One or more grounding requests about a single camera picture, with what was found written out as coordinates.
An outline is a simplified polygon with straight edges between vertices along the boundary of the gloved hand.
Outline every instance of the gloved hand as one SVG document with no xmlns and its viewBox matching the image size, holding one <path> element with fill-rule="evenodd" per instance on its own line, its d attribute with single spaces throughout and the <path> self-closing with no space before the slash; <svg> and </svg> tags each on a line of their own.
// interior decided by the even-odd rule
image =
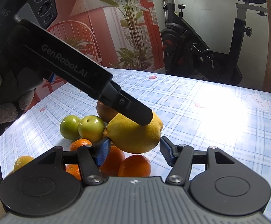
<svg viewBox="0 0 271 224">
<path fill-rule="evenodd" d="M 43 78 L 0 54 L 0 136 L 28 108 Z"/>
</svg>

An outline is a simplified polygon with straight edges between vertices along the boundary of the gray ribbed surface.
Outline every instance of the gray ribbed surface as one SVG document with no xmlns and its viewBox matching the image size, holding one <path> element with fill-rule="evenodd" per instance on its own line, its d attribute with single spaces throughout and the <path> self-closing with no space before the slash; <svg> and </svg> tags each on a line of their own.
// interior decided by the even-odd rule
<svg viewBox="0 0 271 224">
<path fill-rule="evenodd" d="M 180 187 L 164 184 L 160 177 L 110 177 L 88 187 L 67 210 L 44 218 L 7 214 L 0 224 L 269 224 L 261 214 L 224 218 L 199 209 Z"/>
</svg>

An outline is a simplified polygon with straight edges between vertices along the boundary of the chair backrest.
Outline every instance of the chair backrest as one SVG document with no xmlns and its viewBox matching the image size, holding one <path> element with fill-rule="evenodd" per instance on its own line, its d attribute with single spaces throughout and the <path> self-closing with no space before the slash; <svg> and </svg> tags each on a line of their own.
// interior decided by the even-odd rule
<svg viewBox="0 0 271 224">
<path fill-rule="evenodd" d="M 72 38 L 89 42 L 89 44 L 80 46 L 82 49 L 79 49 L 79 51 L 85 55 L 95 56 L 96 59 L 94 59 L 94 61 L 101 62 L 96 38 L 90 27 L 86 24 L 79 21 L 68 20 L 53 25 L 48 28 L 47 31 L 65 42 L 70 41 Z"/>
</svg>

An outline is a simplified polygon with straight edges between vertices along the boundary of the adjustment knob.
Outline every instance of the adjustment knob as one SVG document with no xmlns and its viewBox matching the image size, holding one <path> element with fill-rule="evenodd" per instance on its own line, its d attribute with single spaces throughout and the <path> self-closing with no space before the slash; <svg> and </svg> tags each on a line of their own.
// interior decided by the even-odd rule
<svg viewBox="0 0 271 224">
<path fill-rule="evenodd" d="M 252 34 L 252 28 L 250 28 L 250 27 L 245 28 L 245 34 L 246 34 L 248 37 L 251 37 L 251 34 Z"/>
<path fill-rule="evenodd" d="M 178 4 L 178 8 L 179 8 L 180 10 L 184 10 L 184 9 L 185 9 L 185 5 L 184 5 L 184 4 Z"/>
</svg>

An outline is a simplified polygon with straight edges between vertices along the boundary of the table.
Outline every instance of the table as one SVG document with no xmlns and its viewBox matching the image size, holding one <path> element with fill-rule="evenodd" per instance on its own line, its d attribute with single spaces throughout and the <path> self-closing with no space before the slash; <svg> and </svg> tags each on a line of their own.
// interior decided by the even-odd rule
<svg viewBox="0 0 271 224">
<path fill-rule="evenodd" d="M 123 90 L 158 114 L 164 123 L 162 136 L 195 150 L 217 146 L 271 186 L 271 93 L 143 71 L 107 70 Z M 3 177 L 19 156 L 37 157 L 53 146 L 69 150 L 70 141 L 59 132 L 68 114 L 96 115 L 96 100 L 67 83 L 10 126 L 0 137 Z M 171 167 L 159 145 L 144 156 L 151 161 L 151 175 L 165 179 Z M 194 165 L 190 178 L 203 170 L 204 166 Z M 264 214 L 271 219 L 271 199 Z"/>
</svg>

